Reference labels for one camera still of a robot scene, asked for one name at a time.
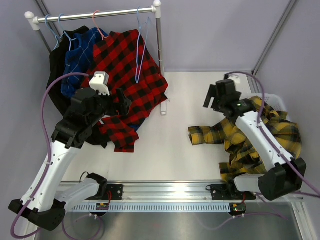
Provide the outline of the red black checked shirt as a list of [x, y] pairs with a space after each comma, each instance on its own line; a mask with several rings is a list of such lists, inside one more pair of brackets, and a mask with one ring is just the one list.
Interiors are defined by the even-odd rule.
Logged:
[[131, 100], [128, 115], [105, 117], [98, 124], [100, 134], [114, 143], [115, 152], [134, 152], [135, 142], [139, 139], [137, 130], [152, 110], [167, 100], [165, 92], [169, 85], [147, 49], [140, 81], [136, 84], [137, 38], [136, 29], [110, 32], [105, 40], [94, 45], [93, 63], [87, 71], [91, 77], [95, 72], [109, 75], [107, 86], [115, 102], [118, 102], [116, 89], [122, 89]]

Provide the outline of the light blue wire hanger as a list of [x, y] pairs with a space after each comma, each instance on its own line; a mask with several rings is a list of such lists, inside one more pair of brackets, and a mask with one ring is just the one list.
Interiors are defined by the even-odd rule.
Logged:
[[144, 23], [140, 21], [140, 8], [137, 8], [136, 18], [138, 23], [138, 37], [136, 41], [136, 69], [135, 69], [135, 82], [138, 84], [140, 82], [144, 57], [146, 52], [146, 43], [149, 36], [149, 26], [150, 18], [148, 17]]

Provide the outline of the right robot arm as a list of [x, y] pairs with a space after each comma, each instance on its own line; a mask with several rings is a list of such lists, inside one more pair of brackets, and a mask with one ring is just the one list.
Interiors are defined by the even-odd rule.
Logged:
[[222, 113], [235, 123], [261, 158], [266, 173], [241, 174], [226, 186], [230, 198], [244, 192], [262, 194], [273, 201], [301, 189], [307, 165], [295, 159], [272, 135], [263, 123], [253, 101], [241, 98], [232, 79], [223, 79], [209, 86], [203, 106]]

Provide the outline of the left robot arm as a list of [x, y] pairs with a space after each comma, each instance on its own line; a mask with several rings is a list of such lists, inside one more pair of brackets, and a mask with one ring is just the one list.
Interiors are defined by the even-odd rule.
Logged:
[[132, 102], [122, 89], [116, 90], [116, 97], [118, 102], [111, 95], [91, 88], [75, 93], [63, 119], [55, 127], [47, 157], [34, 182], [22, 198], [11, 201], [9, 210], [39, 228], [53, 231], [73, 207], [89, 198], [101, 200], [109, 193], [107, 179], [96, 173], [62, 193], [57, 190], [72, 160], [92, 135], [94, 126], [105, 116], [129, 113]]

